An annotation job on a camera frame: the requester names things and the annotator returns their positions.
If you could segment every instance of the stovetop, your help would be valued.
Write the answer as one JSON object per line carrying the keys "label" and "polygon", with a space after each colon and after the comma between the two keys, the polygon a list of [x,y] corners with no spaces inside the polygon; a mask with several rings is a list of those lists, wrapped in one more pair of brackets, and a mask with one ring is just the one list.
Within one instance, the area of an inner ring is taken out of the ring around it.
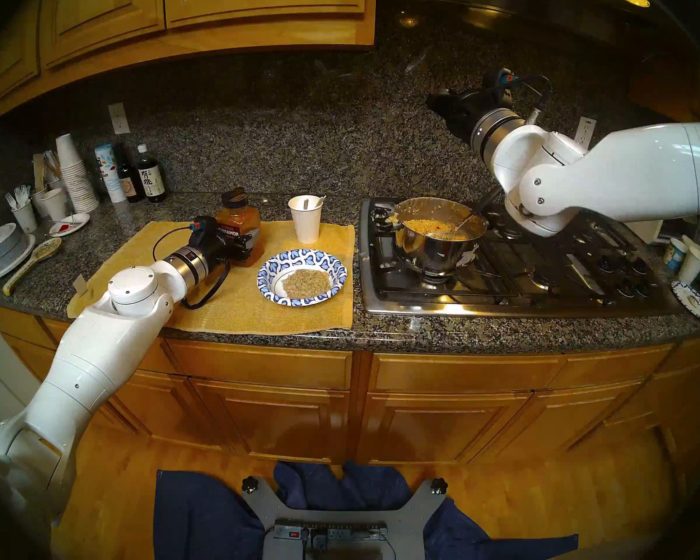
{"label": "stovetop", "polygon": [[393,251],[386,218],[394,199],[364,200],[360,254],[363,304],[372,314],[446,316],[631,316],[679,311],[668,288],[603,216],[584,211],[555,237],[518,226],[502,205],[475,257],[431,283]]}

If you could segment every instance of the yellow placemat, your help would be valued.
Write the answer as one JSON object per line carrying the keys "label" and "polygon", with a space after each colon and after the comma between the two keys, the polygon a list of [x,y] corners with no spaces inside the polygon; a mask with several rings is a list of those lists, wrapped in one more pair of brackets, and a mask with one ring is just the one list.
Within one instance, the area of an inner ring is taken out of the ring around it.
{"label": "yellow placemat", "polygon": [[[84,308],[98,301],[106,292],[110,279],[133,265],[153,264],[153,245],[166,232],[187,223],[148,223],[122,245],[88,281],[88,291],[75,295],[67,307],[74,319]],[[355,229],[352,226],[323,224],[318,240],[302,245],[295,238],[292,221],[262,223],[264,255],[251,267],[231,265],[230,273],[212,299],[195,311],[177,305],[167,327],[182,331],[200,331],[229,335],[295,335],[323,329],[352,327],[352,259]],[[163,258],[190,239],[188,231],[175,232],[156,247],[156,256]],[[310,307],[286,307],[270,302],[257,289],[257,273],[262,263],[278,252],[291,248],[314,248],[339,258],[348,271],[347,281],[339,293],[328,301]],[[187,300],[197,302],[215,283],[219,271],[211,273],[204,283],[189,293]]]}

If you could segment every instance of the wall outlet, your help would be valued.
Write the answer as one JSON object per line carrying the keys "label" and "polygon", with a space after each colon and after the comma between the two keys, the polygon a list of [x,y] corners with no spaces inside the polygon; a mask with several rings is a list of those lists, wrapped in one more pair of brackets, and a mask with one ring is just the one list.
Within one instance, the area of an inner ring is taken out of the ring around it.
{"label": "wall outlet", "polygon": [[573,140],[588,150],[588,144],[594,135],[594,126],[596,126],[596,121],[593,118],[581,116],[581,119],[578,121],[578,130],[575,131]]}
{"label": "wall outlet", "polygon": [[127,115],[125,114],[125,105],[120,101],[116,104],[109,104],[109,115],[112,117],[112,126],[114,126],[114,134],[129,134],[130,125],[127,124]]}

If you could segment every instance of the stainless steel pot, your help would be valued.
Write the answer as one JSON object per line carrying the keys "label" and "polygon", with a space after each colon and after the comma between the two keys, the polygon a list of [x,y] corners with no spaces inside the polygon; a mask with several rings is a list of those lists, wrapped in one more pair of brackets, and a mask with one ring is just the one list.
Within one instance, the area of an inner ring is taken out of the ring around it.
{"label": "stainless steel pot", "polygon": [[405,262],[431,278],[445,278],[457,267],[474,258],[478,239],[487,229],[487,220],[475,215],[461,228],[466,240],[442,240],[426,237],[405,226],[408,220],[439,220],[458,225],[470,215],[471,210],[458,202],[434,198],[409,199],[397,204],[394,209],[397,223],[394,230],[394,250]]}

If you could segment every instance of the dark blue fabric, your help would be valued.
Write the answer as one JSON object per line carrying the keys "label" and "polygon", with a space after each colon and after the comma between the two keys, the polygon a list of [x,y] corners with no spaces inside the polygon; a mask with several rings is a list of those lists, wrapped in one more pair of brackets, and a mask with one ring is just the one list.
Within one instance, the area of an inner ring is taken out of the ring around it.
{"label": "dark blue fabric", "polygon": [[[325,465],[278,462],[273,476],[278,496],[294,509],[396,510],[412,496],[394,468],[347,462],[344,471],[338,480]],[[258,559],[263,536],[251,509],[218,480],[159,470],[153,518],[157,559]],[[491,540],[451,498],[430,517],[423,539],[427,560],[546,560],[578,548],[577,534]]]}

